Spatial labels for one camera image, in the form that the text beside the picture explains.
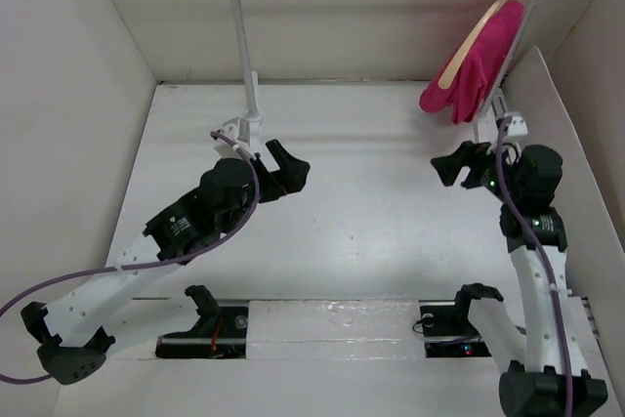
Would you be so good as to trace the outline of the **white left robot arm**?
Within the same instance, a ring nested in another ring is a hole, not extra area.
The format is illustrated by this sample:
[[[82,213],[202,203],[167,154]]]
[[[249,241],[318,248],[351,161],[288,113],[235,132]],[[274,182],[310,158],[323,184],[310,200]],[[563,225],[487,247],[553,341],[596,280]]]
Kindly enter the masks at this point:
[[[46,379],[67,386],[101,368],[129,346],[113,316],[158,280],[228,242],[258,205],[303,190],[309,162],[294,157],[278,140],[266,143],[277,168],[260,154],[224,138],[235,152],[220,158],[196,188],[152,217],[140,235],[106,268],[85,271],[86,282],[60,299],[31,302],[21,309]]]

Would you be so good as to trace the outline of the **pink trousers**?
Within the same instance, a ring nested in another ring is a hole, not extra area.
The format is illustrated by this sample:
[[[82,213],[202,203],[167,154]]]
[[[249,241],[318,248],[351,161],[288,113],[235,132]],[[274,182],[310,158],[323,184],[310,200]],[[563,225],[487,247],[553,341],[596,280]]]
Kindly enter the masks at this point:
[[[507,1],[487,22],[468,55],[463,60],[451,86],[438,85],[450,60],[431,81],[419,99],[419,106],[428,113],[452,107],[452,123],[471,122],[494,84],[507,58],[523,18],[523,3]]]

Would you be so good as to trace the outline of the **beige wooden hanger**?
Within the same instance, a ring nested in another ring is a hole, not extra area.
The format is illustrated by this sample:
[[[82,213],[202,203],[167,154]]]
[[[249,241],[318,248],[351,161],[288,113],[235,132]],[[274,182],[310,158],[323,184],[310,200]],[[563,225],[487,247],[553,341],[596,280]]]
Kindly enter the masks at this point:
[[[448,62],[446,68],[440,75],[440,78],[437,82],[438,86],[447,90],[453,84],[453,81],[458,74],[460,67],[462,66],[465,58],[468,56],[475,42],[479,38],[479,35],[486,27],[490,19],[504,6],[506,2],[509,0],[495,0],[495,2],[486,10],[483,16],[479,19],[479,21],[475,24],[471,32],[465,38],[463,43],[456,50],[453,57]]]

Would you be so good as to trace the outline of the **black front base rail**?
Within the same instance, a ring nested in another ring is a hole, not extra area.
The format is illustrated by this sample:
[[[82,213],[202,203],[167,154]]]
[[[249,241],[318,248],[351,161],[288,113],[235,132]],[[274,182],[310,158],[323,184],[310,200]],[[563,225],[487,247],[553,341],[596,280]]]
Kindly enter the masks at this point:
[[[451,301],[259,301],[249,305],[245,336],[161,339],[159,357],[250,360],[419,361],[426,357],[488,356],[478,333],[453,326]]]

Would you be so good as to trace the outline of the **aluminium side rail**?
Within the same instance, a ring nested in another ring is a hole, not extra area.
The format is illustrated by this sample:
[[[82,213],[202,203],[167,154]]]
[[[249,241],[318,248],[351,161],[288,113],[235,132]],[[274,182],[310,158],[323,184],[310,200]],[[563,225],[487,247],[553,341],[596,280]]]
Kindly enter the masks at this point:
[[[496,120],[503,118],[508,112],[508,103],[501,88],[495,91],[491,100],[491,109]]]

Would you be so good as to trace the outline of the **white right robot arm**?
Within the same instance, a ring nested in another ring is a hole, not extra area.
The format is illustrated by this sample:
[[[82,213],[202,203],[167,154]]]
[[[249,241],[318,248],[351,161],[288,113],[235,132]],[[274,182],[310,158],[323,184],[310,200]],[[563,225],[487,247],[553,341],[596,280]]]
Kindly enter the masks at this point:
[[[525,147],[509,163],[504,149],[462,143],[431,161],[441,182],[486,188],[502,203],[499,226],[521,291],[525,326],[508,316],[502,294],[480,283],[456,293],[451,320],[476,330],[500,371],[498,394],[507,416],[591,416],[607,401],[604,380],[591,375],[577,342],[565,279],[568,247],[563,220],[552,202],[563,160],[542,145]]]

